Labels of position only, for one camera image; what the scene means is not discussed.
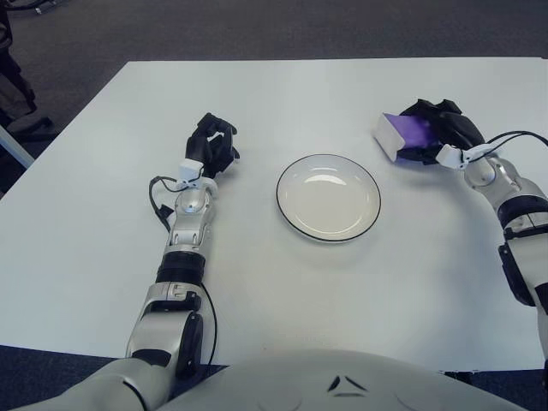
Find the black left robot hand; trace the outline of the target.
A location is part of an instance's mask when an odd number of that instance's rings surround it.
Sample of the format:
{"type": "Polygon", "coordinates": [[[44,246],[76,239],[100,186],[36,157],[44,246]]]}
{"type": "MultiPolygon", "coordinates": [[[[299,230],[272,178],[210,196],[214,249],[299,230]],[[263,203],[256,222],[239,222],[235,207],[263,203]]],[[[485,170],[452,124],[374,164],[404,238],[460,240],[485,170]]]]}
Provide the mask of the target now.
{"type": "Polygon", "coordinates": [[[235,126],[212,113],[206,113],[188,138],[185,158],[202,163],[202,176],[214,179],[240,158],[240,153],[233,146],[236,134],[235,126]]]}

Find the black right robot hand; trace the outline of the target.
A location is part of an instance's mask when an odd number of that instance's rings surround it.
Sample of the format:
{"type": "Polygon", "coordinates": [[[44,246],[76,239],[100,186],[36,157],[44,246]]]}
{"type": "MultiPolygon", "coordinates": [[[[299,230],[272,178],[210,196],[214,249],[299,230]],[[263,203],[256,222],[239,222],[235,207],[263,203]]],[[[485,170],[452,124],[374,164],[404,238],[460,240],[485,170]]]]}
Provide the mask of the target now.
{"type": "Polygon", "coordinates": [[[418,99],[398,118],[407,121],[400,133],[404,145],[397,151],[398,158],[431,165],[446,144],[466,151],[485,143],[472,121],[448,99],[438,104],[418,99]]]}

